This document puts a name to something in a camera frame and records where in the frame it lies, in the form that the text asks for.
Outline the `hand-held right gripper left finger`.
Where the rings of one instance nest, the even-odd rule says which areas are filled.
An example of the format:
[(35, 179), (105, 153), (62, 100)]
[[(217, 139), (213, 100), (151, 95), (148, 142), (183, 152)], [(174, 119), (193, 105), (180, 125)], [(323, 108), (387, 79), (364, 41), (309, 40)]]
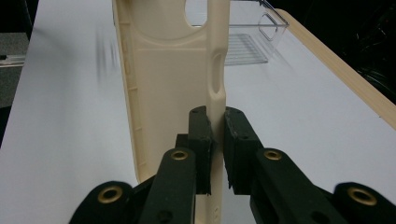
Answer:
[(188, 131), (163, 154), (138, 224), (194, 224), (196, 196), (211, 192), (213, 149), (206, 107), (195, 107)]

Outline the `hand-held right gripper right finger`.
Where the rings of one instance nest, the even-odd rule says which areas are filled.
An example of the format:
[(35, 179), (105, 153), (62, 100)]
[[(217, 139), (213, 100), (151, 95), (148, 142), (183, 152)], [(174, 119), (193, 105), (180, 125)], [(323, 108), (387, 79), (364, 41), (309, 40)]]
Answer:
[(340, 214), (281, 150), (264, 147), (245, 114), (224, 114), (224, 161), (229, 187), (248, 195), (258, 224), (340, 224)]

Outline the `beige phone case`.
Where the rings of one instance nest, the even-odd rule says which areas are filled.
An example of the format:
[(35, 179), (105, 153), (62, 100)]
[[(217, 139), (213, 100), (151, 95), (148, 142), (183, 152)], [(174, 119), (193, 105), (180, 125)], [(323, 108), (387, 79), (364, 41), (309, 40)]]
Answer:
[(211, 193), (198, 198), (195, 220), (220, 224), (230, 0), (112, 0), (112, 6), (135, 176), (152, 177), (177, 134), (188, 130), (190, 110), (205, 106), (215, 149)]

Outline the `clear plastic tray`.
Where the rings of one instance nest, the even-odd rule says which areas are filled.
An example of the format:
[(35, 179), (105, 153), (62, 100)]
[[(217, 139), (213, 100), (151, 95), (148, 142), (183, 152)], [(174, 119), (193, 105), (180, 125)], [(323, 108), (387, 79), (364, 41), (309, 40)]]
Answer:
[(289, 26), (268, 0), (186, 0), (184, 10), (189, 25), (204, 30), (215, 16), (229, 15), (215, 25), (228, 28), (226, 66), (268, 63)]

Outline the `wooden table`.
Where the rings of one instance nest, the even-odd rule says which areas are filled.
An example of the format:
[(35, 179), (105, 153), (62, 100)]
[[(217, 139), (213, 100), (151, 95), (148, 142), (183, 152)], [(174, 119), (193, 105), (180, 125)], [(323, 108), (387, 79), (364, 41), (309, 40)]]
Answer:
[(289, 23), (288, 30), (299, 39), (324, 65), (344, 82), (364, 103), (396, 131), (396, 105), (378, 91), (287, 11), (277, 12)]

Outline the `metal floor rail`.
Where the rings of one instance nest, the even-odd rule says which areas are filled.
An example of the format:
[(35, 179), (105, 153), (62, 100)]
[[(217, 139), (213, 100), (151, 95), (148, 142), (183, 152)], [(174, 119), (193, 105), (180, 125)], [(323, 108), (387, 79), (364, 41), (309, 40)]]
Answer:
[(0, 68), (21, 67), (24, 61), (24, 55), (0, 55)]

